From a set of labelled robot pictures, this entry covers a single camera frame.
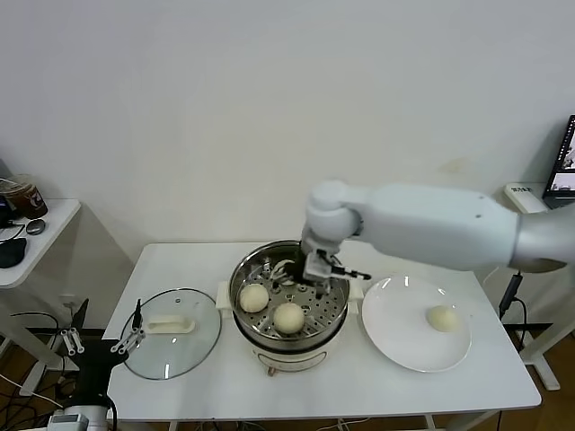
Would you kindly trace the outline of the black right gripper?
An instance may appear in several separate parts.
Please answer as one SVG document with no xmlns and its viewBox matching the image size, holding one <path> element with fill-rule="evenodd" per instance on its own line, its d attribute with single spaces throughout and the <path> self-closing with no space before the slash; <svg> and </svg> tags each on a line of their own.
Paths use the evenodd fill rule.
<svg viewBox="0 0 575 431">
<path fill-rule="evenodd" d="M 370 280 L 368 273 L 355 269 L 334 266 L 337 260 L 326 251 L 312 251 L 308 254 L 296 252 L 295 261 L 284 259 L 279 261 L 270 272 L 272 287 L 293 286 L 295 283 L 310 286 L 317 296 L 331 292 L 331 279 L 361 279 Z"/>
</svg>

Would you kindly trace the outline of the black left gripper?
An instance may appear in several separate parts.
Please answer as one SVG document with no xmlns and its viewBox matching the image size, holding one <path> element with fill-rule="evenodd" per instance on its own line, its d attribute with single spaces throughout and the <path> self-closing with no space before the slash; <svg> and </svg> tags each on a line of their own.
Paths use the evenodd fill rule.
<svg viewBox="0 0 575 431">
<path fill-rule="evenodd" d="M 76 312 L 72 313 L 69 325 L 61 330 L 61 338 L 69 356 L 75 356 L 74 363 L 78 366 L 78 376 L 75 381 L 74 398 L 97 399 L 108 392 L 111 372 L 117 365 L 125 361 L 129 355 L 146 337 L 143 329 L 141 300 L 137 300 L 132 314 L 131 329 L 121 340 L 89 339 L 82 344 L 80 330 L 84 326 L 89 300 L 85 299 Z"/>
</svg>

